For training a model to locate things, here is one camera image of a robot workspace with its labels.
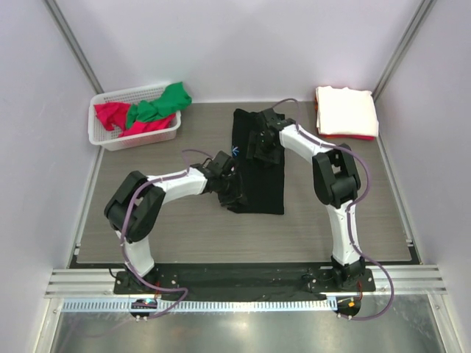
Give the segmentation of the black t shirt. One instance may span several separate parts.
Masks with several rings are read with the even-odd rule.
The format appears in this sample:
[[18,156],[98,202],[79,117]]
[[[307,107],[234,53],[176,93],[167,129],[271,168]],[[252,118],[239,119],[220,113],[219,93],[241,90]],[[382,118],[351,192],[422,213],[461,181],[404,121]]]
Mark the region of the black t shirt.
[[241,186],[246,203],[231,204],[234,213],[284,214],[285,152],[280,150],[280,162],[268,165],[259,159],[247,158],[249,136],[258,131],[256,112],[235,109],[233,112],[232,156],[238,164]]

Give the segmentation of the green t shirt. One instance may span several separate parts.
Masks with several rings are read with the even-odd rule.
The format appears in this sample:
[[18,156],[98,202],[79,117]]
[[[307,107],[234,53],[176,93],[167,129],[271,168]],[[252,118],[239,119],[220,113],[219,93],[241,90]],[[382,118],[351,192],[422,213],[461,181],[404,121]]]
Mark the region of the green t shirt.
[[126,129],[135,122],[151,123],[167,118],[178,110],[184,110],[192,104],[192,98],[186,92],[183,83],[168,85],[162,94],[154,100],[142,100],[132,104],[127,112]]

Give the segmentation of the white perforated plastic basket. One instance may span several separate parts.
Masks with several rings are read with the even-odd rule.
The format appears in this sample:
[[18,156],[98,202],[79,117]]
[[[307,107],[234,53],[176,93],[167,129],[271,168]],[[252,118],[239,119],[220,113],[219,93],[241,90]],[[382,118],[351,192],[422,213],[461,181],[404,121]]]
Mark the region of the white perforated plastic basket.
[[89,142],[118,151],[172,140],[191,103],[181,82],[98,94],[88,111]]

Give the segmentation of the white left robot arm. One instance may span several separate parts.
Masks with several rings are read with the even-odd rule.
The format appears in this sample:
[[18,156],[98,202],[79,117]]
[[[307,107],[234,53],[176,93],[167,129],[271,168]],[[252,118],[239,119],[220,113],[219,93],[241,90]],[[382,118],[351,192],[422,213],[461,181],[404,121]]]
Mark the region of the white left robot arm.
[[234,157],[219,151],[215,157],[175,173],[146,176],[133,171],[127,175],[104,210],[124,257],[125,270],[116,275],[115,293],[176,291],[158,286],[159,270],[151,254],[149,235],[163,205],[206,193],[216,193],[220,205],[226,208],[247,203]]

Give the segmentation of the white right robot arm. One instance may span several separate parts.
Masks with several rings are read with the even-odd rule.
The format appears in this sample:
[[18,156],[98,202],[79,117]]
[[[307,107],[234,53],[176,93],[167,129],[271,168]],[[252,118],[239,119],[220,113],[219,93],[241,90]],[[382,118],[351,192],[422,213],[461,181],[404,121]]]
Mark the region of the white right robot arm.
[[351,289],[366,273],[356,227],[355,201],[361,180],[355,156],[348,146],[325,142],[272,108],[256,113],[255,125],[249,134],[249,160],[278,164],[288,149],[311,164],[314,192],[327,208],[333,236],[331,279],[339,290]]

